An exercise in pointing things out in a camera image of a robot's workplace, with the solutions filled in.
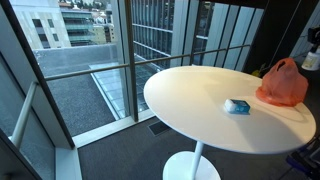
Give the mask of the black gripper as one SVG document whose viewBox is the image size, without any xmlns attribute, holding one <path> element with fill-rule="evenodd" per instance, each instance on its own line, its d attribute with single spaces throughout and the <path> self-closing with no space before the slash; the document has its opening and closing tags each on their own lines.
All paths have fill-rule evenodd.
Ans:
<svg viewBox="0 0 320 180">
<path fill-rule="evenodd" d="M 316 53 L 320 43 L 320 26 L 308 29 L 308 41 L 312 43 L 311 53 Z"/>
</svg>

